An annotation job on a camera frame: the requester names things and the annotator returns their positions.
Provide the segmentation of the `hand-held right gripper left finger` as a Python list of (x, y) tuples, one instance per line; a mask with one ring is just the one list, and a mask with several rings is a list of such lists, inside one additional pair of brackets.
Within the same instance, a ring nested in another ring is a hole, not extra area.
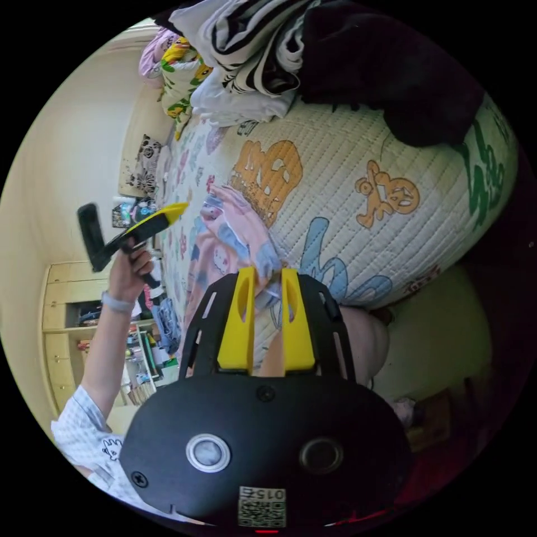
[(222, 371), (253, 371), (255, 278), (253, 266), (241, 268), (237, 273), (218, 353), (218, 365)]

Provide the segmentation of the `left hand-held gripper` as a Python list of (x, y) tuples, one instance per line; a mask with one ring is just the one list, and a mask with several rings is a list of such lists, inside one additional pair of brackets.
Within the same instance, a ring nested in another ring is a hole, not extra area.
[(108, 243), (105, 243), (102, 229), (99, 225), (97, 232), (97, 272), (101, 272), (109, 264), (112, 255), (117, 251), (131, 254), (152, 237), (172, 226), (184, 214), (188, 206), (189, 203), (187, 202), (169, 204), (148, 215), (131, 228), (124, 230)]

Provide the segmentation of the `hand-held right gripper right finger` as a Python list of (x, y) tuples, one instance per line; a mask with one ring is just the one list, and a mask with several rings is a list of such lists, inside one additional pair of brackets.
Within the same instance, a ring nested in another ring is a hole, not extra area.
[(315, 366), (315, 357), (299, 275), (295, 269), (282, 269), (281, 287), (284, 370), (311, 371)]

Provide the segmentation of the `person's left hand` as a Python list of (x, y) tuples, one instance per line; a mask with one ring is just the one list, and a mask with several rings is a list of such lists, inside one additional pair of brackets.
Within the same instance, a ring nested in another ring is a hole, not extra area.
[(153, 269), (152, 256), (146, 246), (130, 252), (118, 251), (112, 263), (108, 295), (114, 300), (134, 304), (143, 291), (143, 277)]

